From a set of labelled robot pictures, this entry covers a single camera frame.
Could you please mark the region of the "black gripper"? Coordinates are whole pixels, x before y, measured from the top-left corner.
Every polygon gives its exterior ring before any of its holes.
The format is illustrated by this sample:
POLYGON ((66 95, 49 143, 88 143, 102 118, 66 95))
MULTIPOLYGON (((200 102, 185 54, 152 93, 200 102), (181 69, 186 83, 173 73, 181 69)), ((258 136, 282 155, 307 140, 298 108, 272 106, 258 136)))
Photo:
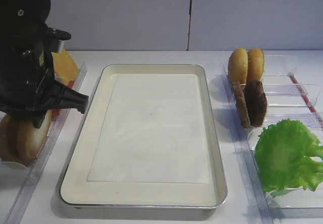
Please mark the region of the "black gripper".
POLYGON ((70 33, 46 25, 50 0, 1 0, 1 111, 42 126, 50 109, 84 114, 89 96, 55 80, 52 52, 70 33))

